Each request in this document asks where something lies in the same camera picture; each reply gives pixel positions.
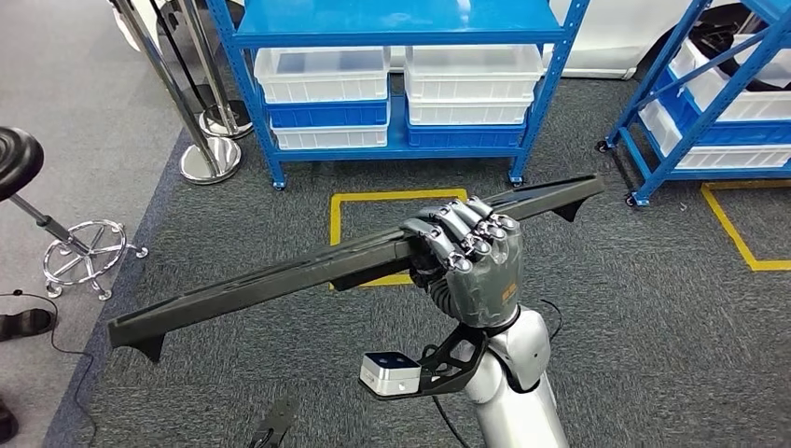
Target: yellow tape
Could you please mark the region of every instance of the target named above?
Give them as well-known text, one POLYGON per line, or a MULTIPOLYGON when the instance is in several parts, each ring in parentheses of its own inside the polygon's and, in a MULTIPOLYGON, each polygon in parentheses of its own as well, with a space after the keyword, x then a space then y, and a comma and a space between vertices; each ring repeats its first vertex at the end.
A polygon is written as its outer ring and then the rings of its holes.
MULTIPOLYGON (((369 191, 362 193, 335 193, 329 199, 329 245, 340 243, 340 203, 362 201, 404 201, 411 199, 459 198, 467 200, 466 189, 416 189, 404 191, 369 191)), ((363 287, 391 287, 409 285, 412 280, 406 273, 394 273, 368 282, 363 287)))
POLYGON ((747 247, 747 243, 730 222, 725 210, 715 198, 712 190, 714 189, 778 189, 783 187, 791 187, 791 181, 738 181, 738 182, 709 182, 701 186, 701 193, 703 198, 711 207, 715 217, 722 225, 722 228, 733 240, 736 245, 736 250, 742 254, 742 258, 753 271, 791 271, 791 259, 756 259, 753 252, 747 247))

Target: black car spoiler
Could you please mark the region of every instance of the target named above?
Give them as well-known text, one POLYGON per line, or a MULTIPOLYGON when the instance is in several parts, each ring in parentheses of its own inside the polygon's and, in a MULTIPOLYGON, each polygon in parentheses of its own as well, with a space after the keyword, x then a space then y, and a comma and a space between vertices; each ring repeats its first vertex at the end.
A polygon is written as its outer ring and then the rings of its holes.
MULTIPOLYGON (((602 179, 588 175, 513 189, 484 202, 494 213, 517 220, 551 211, 571 222, 580 205, 603 190, 602 179)), ((159 362, 170 331, 327 282, 341 291, 358 287, 408 269, 410 259, 423 251, 417 237, 398 228, 373 233, 113 319, 107 325, 110 343, 114 348, 136 348, 152 362, 159 362)))

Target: black shoe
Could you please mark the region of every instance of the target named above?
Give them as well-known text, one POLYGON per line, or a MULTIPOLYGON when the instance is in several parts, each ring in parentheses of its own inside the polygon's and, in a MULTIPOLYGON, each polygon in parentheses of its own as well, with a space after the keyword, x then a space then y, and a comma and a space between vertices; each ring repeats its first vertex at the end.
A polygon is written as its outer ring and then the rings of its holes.
POLYGON ((0 342, 46 333, 55 328, 55 315, 34 308, 18 315, 0 315, 0 342))
POLYGON ((19 431, 19 422, 0 399, 0 445, 13 439, 19 431))

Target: stanchion post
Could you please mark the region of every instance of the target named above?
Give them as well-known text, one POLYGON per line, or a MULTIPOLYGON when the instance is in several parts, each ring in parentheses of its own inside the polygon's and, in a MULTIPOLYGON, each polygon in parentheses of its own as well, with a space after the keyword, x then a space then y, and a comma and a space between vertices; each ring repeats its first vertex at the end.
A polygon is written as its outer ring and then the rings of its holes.
POLYGON ((253 130, 253 123, 247 116, 247 109, 243 102, 230 102, 228 99, 215 58, 212 56, 209 39, 206 37, 201 17, 198 15, 195 0, 179 0, 178 3, 184 12, 185 25, 192 37, 195 49, 198 51, 209 88, 215 97, 215 105, 210 105, 199 117, 201 129, 212 136, 239 138, 247 135, 253 130), (216 115, 213 113, 215 111, 222 123, 217 122, 216 115))
POLYGON ((140 18, 132 8, 130 0, 114 0, 114 3, 137 44, 137 48, 146 55, 164 84, 165 90, 170 93, 181 120, 194 143, 181 157, 181 174, 187 181, 201 185, 214 184, 231 177, 239 168, 242 159, 239 146, 228 138, 206 138, 203 135, 195 117, 187 107, 187 99, 179 89, 173 73, 165 63, 151 36, 140 25, 140 18))

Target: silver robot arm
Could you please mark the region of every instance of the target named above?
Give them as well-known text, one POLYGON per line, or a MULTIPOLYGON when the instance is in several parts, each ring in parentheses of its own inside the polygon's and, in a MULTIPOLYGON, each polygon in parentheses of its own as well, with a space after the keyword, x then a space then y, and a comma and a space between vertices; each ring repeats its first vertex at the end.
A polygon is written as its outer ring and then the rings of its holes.
POLYGON ((428 249, 428 257, 414 260, 410 275, 443 313, 460 322, 454 335, 471 342, 460 356, 467 364, 451 357, 451 345, 459 340, 452 335, 418 361, 392 352, 366 354, 361 383, 388 399, 456 392, 464 384, 487 446, 567 446, 546 374, 547 326, 539 313, 518 305, 519 221, 473 197, 424 208, 401 229, 419 236, 428 249), (474 334, 477 343, 470 338, 474 334), (443 376, 432 367, 444 363, 465 374, 454 387, 436 387, 443 376))

